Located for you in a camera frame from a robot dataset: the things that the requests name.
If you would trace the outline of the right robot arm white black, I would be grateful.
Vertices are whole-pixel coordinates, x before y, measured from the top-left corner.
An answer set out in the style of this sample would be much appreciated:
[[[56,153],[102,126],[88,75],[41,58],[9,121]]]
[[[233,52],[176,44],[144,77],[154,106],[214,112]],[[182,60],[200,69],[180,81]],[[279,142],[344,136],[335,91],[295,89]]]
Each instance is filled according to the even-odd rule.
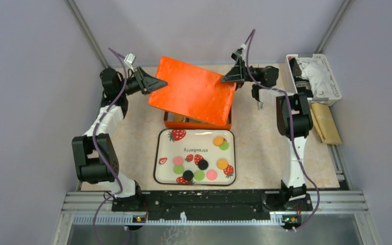
[[[279,204],[285,210],[293,210],[307,193],[304,148],[313,127],[307,96],[303,92],[287,93],[275,88],[278,68],[248,66],[242,48],[231,57],[235,64],[221,79],[222,83],[236,83],[241,87],[244,82],[252,82],[252,97],[258,103],[275,100],[277,129],[288,144],[288,164],[281,180]]]

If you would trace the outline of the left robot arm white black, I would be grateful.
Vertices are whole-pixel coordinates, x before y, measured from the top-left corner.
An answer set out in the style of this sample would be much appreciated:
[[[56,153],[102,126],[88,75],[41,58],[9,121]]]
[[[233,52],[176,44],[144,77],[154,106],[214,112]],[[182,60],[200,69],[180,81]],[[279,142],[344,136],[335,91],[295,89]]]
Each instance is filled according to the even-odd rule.
[[[150,94],[168,83],[141,67],[129,69],[125,74],[108,67],[101,71],[100,80],[103,94],[98,116],[83,135],[71,142],[76,174],[79,181],[107,188],[112,197],[124,198],[124,205],[137,211],[143,205],[143,197],[137,193],[140,188],[136,181],[119,171],[111,137],[127,115],[129,95]]]

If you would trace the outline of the orange cookie box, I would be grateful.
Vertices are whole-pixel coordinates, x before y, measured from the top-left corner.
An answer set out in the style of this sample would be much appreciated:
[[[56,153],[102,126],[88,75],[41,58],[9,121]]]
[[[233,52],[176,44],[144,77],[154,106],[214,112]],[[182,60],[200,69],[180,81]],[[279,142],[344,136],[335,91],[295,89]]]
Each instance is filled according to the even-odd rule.
[[[230,130],[232,127],[232,110],[230,110],[227,123],[223,126],[212,125],[196,119],[184,117],[182,122],[174,122],[174,113],[165,112],[163,122],[166,128],[169,129],[205,129],[205,130]]]

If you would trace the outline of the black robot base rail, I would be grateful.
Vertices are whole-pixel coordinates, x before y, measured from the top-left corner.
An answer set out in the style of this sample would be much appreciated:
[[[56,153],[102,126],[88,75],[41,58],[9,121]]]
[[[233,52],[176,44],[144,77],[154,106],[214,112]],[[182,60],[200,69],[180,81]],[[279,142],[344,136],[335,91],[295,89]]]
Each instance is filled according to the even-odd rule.
[[[310,195],[284,202],[279,191],[264,189],[145,191],[112,201],[112,211],[142,212],[150,221],[178,220],[181,213],[189,221],[261,221],[275,211],[312,210]]]

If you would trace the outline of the orange box lid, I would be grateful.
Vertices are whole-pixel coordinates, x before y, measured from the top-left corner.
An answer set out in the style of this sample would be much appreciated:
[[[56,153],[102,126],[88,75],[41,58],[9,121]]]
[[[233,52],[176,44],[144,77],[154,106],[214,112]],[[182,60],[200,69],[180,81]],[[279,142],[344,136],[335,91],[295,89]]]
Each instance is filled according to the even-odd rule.
[[[223,83],[224,76],[173,59],[160,58],[156,78],[167,85],[149,96],[149,105],[216,126],[227,124],[236,84]]]

